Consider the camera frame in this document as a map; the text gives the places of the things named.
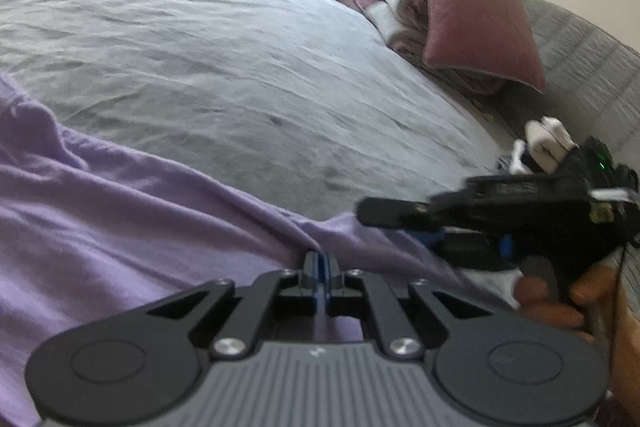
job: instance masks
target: cable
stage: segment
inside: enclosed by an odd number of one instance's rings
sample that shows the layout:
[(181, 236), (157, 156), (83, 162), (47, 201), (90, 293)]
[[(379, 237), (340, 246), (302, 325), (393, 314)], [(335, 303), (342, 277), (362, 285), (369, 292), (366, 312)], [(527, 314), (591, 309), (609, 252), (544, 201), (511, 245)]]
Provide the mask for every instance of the cable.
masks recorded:
[(622, 270), (626, 260), (626, 252), (628, 250), (628, 243), (625, 243), (620, 255), (620, 263), (618, 264), (618, 273), (616, 273), (615, 288), (613, 290), (613, 310), (611, 320), (611, 343), (609, 347), (609, 376), (613, 377), (613, 363), (616, 355), (616, 334), (618, 333), (618, 298), (620, 297), (620, 286), (622, 285)]

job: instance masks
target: gray upholstered headboard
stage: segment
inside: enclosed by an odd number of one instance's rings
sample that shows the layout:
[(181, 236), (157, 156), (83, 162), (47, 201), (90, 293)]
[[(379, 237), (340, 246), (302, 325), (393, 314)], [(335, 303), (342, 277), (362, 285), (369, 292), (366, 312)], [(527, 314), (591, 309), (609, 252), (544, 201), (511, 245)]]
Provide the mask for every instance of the gray upholstered headboard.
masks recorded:
[(614, 158), (640, 168), (640, 55), (545, 0), (523, 0), (546, 76), (545, 94), (510, 83), (495, 95), (518, 135), (527, 120), (559, 118), (576, 141), (592, 134)]

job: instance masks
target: human hand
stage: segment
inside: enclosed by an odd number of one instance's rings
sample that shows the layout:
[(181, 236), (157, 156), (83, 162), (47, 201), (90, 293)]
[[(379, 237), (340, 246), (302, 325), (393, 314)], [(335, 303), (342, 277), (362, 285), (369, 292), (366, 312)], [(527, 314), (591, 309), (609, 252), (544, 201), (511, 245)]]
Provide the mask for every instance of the human hand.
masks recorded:
[[(597, 307), (607, 331), (612, 330), (616, 275), (616, 268), (598, 264), (569, 291), (576, 304)], [(582, 314), (571, 306), (550, 302), (546, 283), (537, 277), (522, 277), (513, 289), (513, 296), (521, 305), (518, 313), (531, 320), (568, 330), (576, 330), (584, 322)], [(617, 316), (610, 388), (634, 422), (640, 425), (640, 322), (630, 313), (622, 289), (618, 292)], [(587, 341), (593, 341), (593, 337), (583, 331), (576, 333)]]

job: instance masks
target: metal bolt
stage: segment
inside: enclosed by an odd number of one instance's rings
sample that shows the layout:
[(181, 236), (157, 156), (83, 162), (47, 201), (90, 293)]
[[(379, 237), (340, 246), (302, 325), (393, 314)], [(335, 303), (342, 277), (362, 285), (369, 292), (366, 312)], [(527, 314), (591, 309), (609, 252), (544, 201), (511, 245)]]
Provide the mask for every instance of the metal bolt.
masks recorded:
[(213, 344), (213, 349), (220, 355), (239, 355), (246, 349), (246, 344), (240, 339), (234, 339), (232, 337), (225, 337), (224, 339), (216, 340)]
[(420, 342), (409, 337), (402, 337), (389, 343), (389, 349), (396, 355), (413, 355), (420, 349)]

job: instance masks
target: purple garment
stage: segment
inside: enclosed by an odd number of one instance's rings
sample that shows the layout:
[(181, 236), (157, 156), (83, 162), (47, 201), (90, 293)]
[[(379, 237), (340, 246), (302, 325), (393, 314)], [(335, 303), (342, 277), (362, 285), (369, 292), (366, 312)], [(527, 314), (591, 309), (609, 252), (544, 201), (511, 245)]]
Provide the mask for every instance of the purple garment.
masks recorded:
[[(65, 128), (1, 76), (0, 198), (0, 415), (17, 426), (38, 420), (23, 372), (47, 338), (217, 277), (246, 285), (300, 267), (308, 250), (395, 283), (424, 277), (474, 291), (404, 233), (365, 229), (352, 214), (311, 221)], [(316, 339), (360, 334), (353, 319), (336, 319)]]

